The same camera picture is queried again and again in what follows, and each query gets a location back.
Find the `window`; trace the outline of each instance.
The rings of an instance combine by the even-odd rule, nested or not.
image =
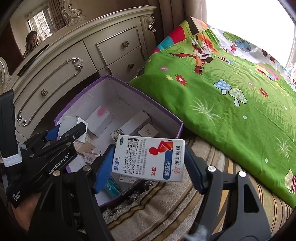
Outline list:
[[[250,41],[286,66],[295,25],[277,0],[207,0],[207,23]]]
[[[28,19],[31,31],[36,31],[39,42],[44,41],[52,35],[52,21],[48,7],[42,9],[39,13]]]

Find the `red logo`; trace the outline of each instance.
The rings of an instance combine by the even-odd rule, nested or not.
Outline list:
[[[155,176],[156,173],[156,167],[151,168],[151,176]]]
[[[175,167],[175,169],[173,169],[172,171],[175,173],[175,175],[176,174],[178,174],[178,173],[180,173],[180,167],[179,168],[177,168],[177,167]]]
[[[173,149],[173,142],[172,141],[161,141],[158,148],[155,147],[150,147],[149,152],[152,155],[157,155],[159,152],[166,152],[167,150],[172,150]]]

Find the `ornate carving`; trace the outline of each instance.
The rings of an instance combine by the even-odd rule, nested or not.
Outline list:
[[[11,80],[11,76],[8,73],[8,68],[5,60],[0,57],[0,86],[2,91],[5,92]]]
[[[86,16],[82,15],[82,10],[79,8],[72,8],[72,4],[69,4],[70,0],[62,0],[61,11],[65,18],[68,20],[68,26],[74,25],[86,19]]]
[[[34,114],[32,115],[32,117],[29,119],[29,121],[27,121],[26,119],[24,119],[20,114],[22,113],[22,109],[24,108],[24,106],[26,105],[26,103],[29,101],[29,99],[32,97],[32,95],[36,92],[37,89],[39,89],[39,87],[46,81],[48,80],[56,71],[58,71],[60,68],[62,68],[64,65],[66,64],[73,64],[74,67],[75,67],[75,70],[76,72],[71,75],[65,82],[62,83],[62,85],[60,85],[60,88],[65,84],[67,83],[69,80],[71,80],[72,78],[76,77],[82,70],[83,68],[83,60],[80,59],[79,57],[73,57],[73,58],[70,58],[68,60],[66,60],[64,63],[62,63],[59,67],[57,67],[53,72],[50,73],[50,75],[48,75],[37,87],[36,89],[31,93],[31,95],[27,98],[27,100],[25,101],[25,103],[22,105],[21,109],[19,110],[18,114],[17,114],[17,121],[19,123],[19,126],[27,126],[29,125],[34,116],[37,114],[37,112],[40,110],[40,108],[44,105],[44,103],[58,90],[55,89],[53,92],[51,92],[49,94],[49,96],[44,100],[44,102],[38,107],[38,109],[34,112]]]
[[[154,21],[155,21],[154,17],[149,16],[149,17],[147,18],[147,20],[149,21],[149,25],[148,25],[148,28],[147,28],[147,29],[150,30],[150,31],[152,31],[153,33],[155,33],[156,30],[155,30],[155,28],[153,28]]]

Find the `green bedspread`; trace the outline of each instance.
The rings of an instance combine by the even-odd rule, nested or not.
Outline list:
[[[131,85],[295,207],[296,81],[267,52],[191,18]]]

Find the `white dresser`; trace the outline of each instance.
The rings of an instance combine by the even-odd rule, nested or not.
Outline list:
[[[31,52],[12,76],[0,58],[0,93],[14,90],[17,139],[28,139],[53,105],[92,74],[109,74],[125,82],[134,78],[156,47],[154,9],[126,9],[64,27]],[[47,44],[19,77],[26,62]]]

